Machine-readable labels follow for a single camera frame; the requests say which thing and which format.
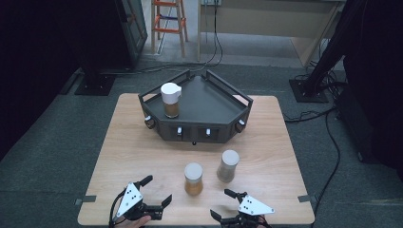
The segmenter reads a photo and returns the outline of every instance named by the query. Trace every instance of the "orange ladder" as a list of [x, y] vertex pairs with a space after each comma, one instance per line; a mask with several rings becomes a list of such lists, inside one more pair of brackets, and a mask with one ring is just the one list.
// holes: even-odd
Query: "orange ladder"
[[[183, 0], [175, 0], [172, 2], [164, 2], [160, 0], [151, 0], [151, 50], [155, 53], [155, 32], [158, 32], [158, 39], [161, 39], [161, 32], [179, 34], [181, 40], [182, 57], [184, 57], [184, 43], [183, 33], [185, 41], [187, 42], [187, 29], [186, 29], [186, 17], [184, 16]], [[160, 12], [160, 7], [176, 8], [177, 16], [163, 16]], [[178, 28], [161, 28], [161, 20], [178, 21]]]

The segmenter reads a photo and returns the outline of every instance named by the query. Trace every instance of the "black tray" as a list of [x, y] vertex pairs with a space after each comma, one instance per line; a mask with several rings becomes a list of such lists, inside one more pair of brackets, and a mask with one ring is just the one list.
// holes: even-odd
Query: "black tray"
[[[160, 88], [165, 83], [182, 87], [180, 114], [173, 119], [163, 111]], [[226, 143], [246, 126], [253, 100], [212, 71], [196, 76], [186, 70], [163, 84], [140, 94], [139, 99], [145, 124], [164, 140]], [[145, 101], [144, 96], [149, 94], [155, 95]]]

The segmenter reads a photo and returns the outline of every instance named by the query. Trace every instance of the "jar lid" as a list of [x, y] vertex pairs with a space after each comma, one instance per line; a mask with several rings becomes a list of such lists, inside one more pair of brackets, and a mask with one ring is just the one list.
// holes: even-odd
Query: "jar lid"
[[198, 182], [202, 179], [202, 166], [191, 162], [184, 168], [184, 175], [190, 182]]
[[222, 161], [227, 165], [237, 165], [240, 161], [240, 155], [235, 150], [225, 150], [222, 153]]

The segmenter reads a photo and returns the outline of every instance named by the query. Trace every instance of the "power strip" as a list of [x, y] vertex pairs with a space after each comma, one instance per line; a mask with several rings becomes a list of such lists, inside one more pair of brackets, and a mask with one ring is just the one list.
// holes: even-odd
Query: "power strip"
[[214, 6], [216, 5], [217, 2], [217, 6], [221, 6], [221, 0], [201, 0], [201, 4], [207, 5], [207, 6]]

